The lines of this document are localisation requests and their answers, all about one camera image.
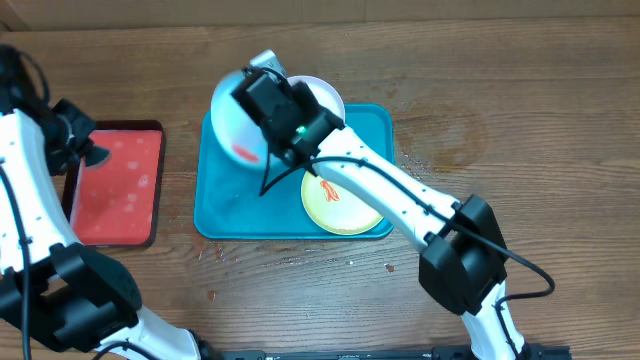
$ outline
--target wood grain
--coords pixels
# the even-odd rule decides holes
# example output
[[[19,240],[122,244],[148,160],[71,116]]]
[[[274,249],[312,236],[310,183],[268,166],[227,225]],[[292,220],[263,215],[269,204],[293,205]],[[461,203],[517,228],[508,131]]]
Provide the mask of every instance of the wood grain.
[[[364,242],[211,243],[198,235],[198,146],[211,93],[221,76],[269,47],[290,74],[326,79],[346,101],[385,106],[407,172],[492,204],[508,246],[558,284],[548,299],[511,304],[529,341],[568,344],[577,359],[638,357],[637,18],[4,33],[0,40],[32,54],[53,95],[96,119],[163,123],[158,237],[148,249],[106,252],[130,269],[148,307],[220,349],[468,342],[459,319],[420,288],[417,256],[397,232]],[[508,271],[511,292],[543,286],[511,262]],[[17,331],[0,326],[0,359],[16,358],[18,347]]]
[[[637,0],[2,0],[14,30],[640,15]]]
[[[8,0],[0,0],[0,29],[4,31],[29,30],[29,27],[16,14]]]

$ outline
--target yellow plate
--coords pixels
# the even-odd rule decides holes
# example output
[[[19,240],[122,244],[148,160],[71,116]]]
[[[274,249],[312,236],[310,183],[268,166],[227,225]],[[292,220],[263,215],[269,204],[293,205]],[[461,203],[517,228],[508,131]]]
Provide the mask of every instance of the yellow plate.
[[[321,228],[338,235],[356,235],[382,221],[382,215],[340,186],[307,172],[302,178],[302,205]]]

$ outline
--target table surface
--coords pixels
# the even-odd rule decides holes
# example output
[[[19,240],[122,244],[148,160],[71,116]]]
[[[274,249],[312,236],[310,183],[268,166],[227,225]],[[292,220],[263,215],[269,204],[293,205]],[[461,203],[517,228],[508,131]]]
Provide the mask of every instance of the table surface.
[[[192,213],[210,96],[225,73],[272,48],[289,74],[323,78],[347,102],[386,107],[400,167],[493,206],[509,248],[557,282],[549,298],[510,305],[529,341],[570,345],[578,359],[638,357],[637,18],[4,33],[0,41],[30,53],[54,97],[95,119],[162,122],[156,241],[105,252],[129,268],[149,308],[219,349],[469,341],[461,321],[421,289],[417,255],[397,231],[367,242],[198,234]],[[507,268],[510,292],[544,286],[511,261]],[[18,358],[19,345],[18,332],[0,325],[0,358]],[[89,358],[39,344],[34,356]]]

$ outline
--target teal tray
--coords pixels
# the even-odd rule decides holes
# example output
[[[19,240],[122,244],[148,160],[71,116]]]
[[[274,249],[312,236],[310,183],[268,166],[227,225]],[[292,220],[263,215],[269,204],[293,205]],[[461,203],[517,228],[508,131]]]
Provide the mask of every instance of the teal tray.
[[[393,163],[389,113],[375,104],[346,104],[345,109],[347,124],[375,152]],[[270,178],[283,170],[284,165],[275,167]],[[302,206],[303,175],[304,170],[298,170],[258,197],[262,171],[246,169],[223,152],[207,113],[202,121],[195,226],[202,235],[215,240],[370,240],[383,238],[393,229],[386,219],[358,235],[336,235],[320,228]]]

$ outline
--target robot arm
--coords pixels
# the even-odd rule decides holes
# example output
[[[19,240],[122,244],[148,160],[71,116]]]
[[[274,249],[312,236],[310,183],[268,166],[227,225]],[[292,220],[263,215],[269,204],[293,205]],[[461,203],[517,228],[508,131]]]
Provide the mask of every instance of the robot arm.
[[[524,338],[506,304],[500,310],[504,326],[495,308],[506,290],[507,258],[468,236],[471,231],[506,249],[486,202],[472,196],[460,203],[414,180],[320,106],[308,86],[289,85],[282,75],[252,65],[232,96],[261,128],[270,150],[290,167],[304,167],[349,190],[398,227],[420,254],[420,284],[462,316],[479,359],[519,357]],[[454,228],[469,230],[445,240]]]
[[[424,203],[433,206],[440,214],[449,219],[455,217],[454,208],[459,205],[457,199],[429,188],[390,164],[367,147],[353,129],[345,127],[342,130],[334,130],[320,143],[319,149],[317,159],[345,155],[354,160],[367,159],[368,163],[392,176]],[[427,234],[438,234],[442,239],[449,232],[444,221],[425,213],[422,206],[416,204],[413,199],[379,173],[367,167],[356,163],[327,161],[315,163],[313,170],[322,178],[349,190],[376,209],[398,227],[419,254],[427,255],[433,250],[429,249],[429,244],[425,240]],[[421,266],[422,271],[426,269],[427,267]],[[426,285],[428,287],[425,289],[428,290],[432,284]],[[477,312],[468,308],[462,314],[462,321],[471,337],[471,349],[479,359],[513,359],[515,357],[493,307],[496,301],[505,295],[505,291],[506,284],[503,280],[493,285]],[[520,352],[524,346],[524,337],[516,330],[506,304],[502,305],[502,308],[502,316],[509,335]]]
[[[94,122],[70,102],[50,109],[36,94],[19,53],[0,46],[0,166],[29,239],[29,335],[54,351],[109,352],[128,359],[206,360],[215,354],[193,332],[168,324],[142,305],[122,264],[83,246],[62,211],[51,181],[80,159],[90,166],[108,151],[88,138]],[[0,189],[0,316],[22,329],[23,260],[13,209]],[[61,278],[63,288],[44,295]],[[112,344],[131,346],[111,347]]]

